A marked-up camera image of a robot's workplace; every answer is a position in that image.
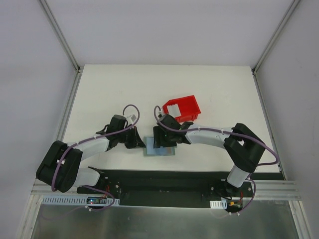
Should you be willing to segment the red plastic bin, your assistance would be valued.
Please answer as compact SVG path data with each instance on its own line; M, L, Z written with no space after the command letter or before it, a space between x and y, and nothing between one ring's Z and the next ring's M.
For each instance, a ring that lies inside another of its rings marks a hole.
M201 114L195 95L171 99L162 106L163 112L174 117L179 123L195 121Z

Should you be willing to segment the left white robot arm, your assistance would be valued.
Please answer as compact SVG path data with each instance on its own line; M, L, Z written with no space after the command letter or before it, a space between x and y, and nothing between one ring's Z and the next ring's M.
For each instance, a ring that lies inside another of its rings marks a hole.
M87 185L95 194L102 193L105 181L94 168L80 168L81 161L107 152L119 143L127 149L145 148L134 124L135 115L114 115L109 124L92 137L76 143L55 141L50 146L36 171L36 179L53 186L54 191L67 192L73 186Z

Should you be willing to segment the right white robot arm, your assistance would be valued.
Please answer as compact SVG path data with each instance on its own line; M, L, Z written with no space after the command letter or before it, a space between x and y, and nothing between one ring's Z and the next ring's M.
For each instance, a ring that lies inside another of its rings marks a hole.
M225 193L236 196L244 181L256 170L265 152L265 144L246 125L213 128L190 121L179 123L173 116L159 115L154 128L156 146L173 146L177 156L188 163L199 163L197 169L209 167L218 160L230 159L233 166L224 184Z

